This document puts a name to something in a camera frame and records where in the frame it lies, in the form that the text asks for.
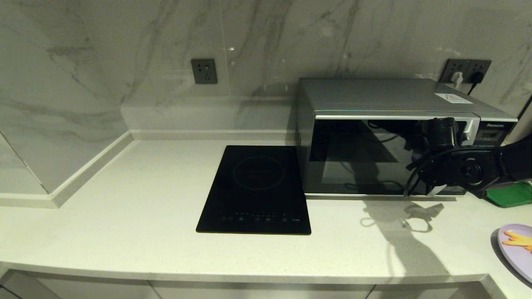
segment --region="plate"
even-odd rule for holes
[[[507,230],[525,237],[532,237],[532,227],[520,224],[507,224],[499,229],[497,237],[499,247],[506,260],[519,274],[532,283],[532,253],[522,246],[502,244],[502,241],[510,240],[510,236],[504,234]]]

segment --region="black induction cooktop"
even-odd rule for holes
[[[310,235],[295,147],[228,145],[196,231]]]

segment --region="electrical outlet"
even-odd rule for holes
[[[486,75],[491,63],[491,60],[448,59],[439,82],[452,83],[452,75],[455,72],[462,72],[462,83],[472,83],[471,76],[476,72]]]
[[[192,72],[196,84],[217,84],[214,59],[192,59]]]

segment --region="white countertop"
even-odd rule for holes
[[[135,141],[58,210],[0,207],[0,265],[10,269],[150,280],[338,284],[481,281],[494,297],[532,289],[497,258],[491,234],[532,225],[532,205],[457,201],[309,200],[310,236],[195,231],[227,144]],[[430,232],[405,208],[442,204]],[[424,230],[420,219],[410,226]]]

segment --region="silver microwave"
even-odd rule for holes
[[[297,159],[307,198],[403,196],[416,124],[453,117],[461,145],[499,146],[517,119],[429,79],[300,79]],[[414,197],[461,196],[461,187]]]

